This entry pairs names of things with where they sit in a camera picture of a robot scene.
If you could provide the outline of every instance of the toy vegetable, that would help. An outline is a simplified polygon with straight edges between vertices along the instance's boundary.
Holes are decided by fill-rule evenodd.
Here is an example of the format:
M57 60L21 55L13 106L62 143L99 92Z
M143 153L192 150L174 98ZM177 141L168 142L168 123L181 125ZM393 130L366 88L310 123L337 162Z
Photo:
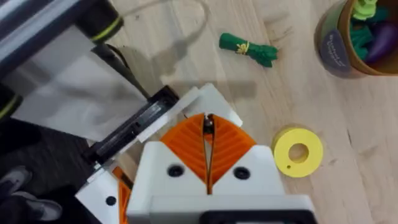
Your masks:
M237 54L248 55L260 65L272 67L272 61L277 59L278 50L268 45L257 45L247 40L224 33L220 37L219 47L221 49L233 50Z

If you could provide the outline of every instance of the sneaker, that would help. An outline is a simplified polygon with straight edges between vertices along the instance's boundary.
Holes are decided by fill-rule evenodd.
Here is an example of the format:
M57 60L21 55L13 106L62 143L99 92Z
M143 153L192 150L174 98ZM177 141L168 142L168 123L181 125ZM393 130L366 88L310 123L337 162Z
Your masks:
M12 168L0 179L0 199L12 195L32 179L32 172L25 166Z
M26 204L32 211L34 221L54 221L62 215L62 206L52 200L38 199L27 192L15 192L12 196L26 199Z

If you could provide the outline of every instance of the yellow ring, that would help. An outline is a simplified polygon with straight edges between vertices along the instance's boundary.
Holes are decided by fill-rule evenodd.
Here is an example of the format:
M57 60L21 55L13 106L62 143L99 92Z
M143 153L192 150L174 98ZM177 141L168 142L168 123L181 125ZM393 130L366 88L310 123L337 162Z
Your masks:
M291 160L290 148L303 144L308 149L308 156ZM319 137L304 128L287 128L278 133L272 144L272 152L278 169L289 177L305 177L314 172L321 164L323 146Z

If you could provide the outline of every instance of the wooden table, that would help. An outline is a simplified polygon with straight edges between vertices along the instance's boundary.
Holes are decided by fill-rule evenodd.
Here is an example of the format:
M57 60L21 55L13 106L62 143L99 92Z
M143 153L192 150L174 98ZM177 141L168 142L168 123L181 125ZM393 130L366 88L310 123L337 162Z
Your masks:
M322 139L309 177L282 175L311 196L320 223L398 223L398 78L344 80L319 62L313 34L336 0L113 0L125 26L119 47L149 93L212 82L258 144L286 124ZM279 48L273 68L218 48L222 32Z

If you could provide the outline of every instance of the yellow stripe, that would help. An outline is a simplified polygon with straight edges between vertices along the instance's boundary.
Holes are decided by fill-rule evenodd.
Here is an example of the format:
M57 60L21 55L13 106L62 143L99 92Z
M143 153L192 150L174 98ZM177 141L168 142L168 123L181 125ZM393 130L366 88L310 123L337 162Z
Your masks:
M8 114L8 112L12 109L12 107L17 103L18 100L18 96L15 95L10 102L8 102L8 104L2 109L0 110L0 119L5 116L6 114Z
M108 26L108 28L106 28L105 30L103 30L101 33L99 33L98 35L94 36L91 38L92 41L96 41L99 40L101 38L103 38L104 36L106 36L109 32L111 32L119 23L119 21L121 20L121 17L118 17L115 21L112 22L111 25Z

